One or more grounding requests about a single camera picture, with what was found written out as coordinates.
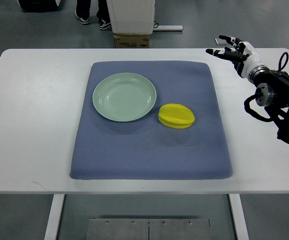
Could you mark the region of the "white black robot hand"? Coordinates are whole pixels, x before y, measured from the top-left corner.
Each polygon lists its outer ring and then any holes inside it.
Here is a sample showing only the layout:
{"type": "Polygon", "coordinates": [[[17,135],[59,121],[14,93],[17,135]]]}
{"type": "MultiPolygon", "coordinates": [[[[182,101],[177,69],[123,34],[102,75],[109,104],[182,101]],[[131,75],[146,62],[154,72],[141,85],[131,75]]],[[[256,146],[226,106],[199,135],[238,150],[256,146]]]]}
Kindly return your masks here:
{"type": "Polygon", "coordinates": [[[226,41],[231,48],[207,48],[205,52],[219,59],[232,62],[234,69],[241,78],[251,80],[254,69],[263,66],[256,49],[249,42],[237,37],[219,35],[218,38],[226,41]]]}

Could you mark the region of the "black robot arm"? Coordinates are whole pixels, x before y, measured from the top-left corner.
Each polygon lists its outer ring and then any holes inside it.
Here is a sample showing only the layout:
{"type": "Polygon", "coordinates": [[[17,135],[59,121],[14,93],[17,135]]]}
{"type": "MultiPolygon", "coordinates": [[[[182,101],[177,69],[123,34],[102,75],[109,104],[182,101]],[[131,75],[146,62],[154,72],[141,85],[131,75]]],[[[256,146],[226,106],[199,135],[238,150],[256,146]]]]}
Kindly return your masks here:
{"type": "Polygon", "coordinates": [[[283,69],[289,60],[284,52],[277,70],[259,67],[251,75],[255,93],[244,101],[244,110],[262,122],[274,122],[277,139],[289,144],[289,74],[283,69]]]}

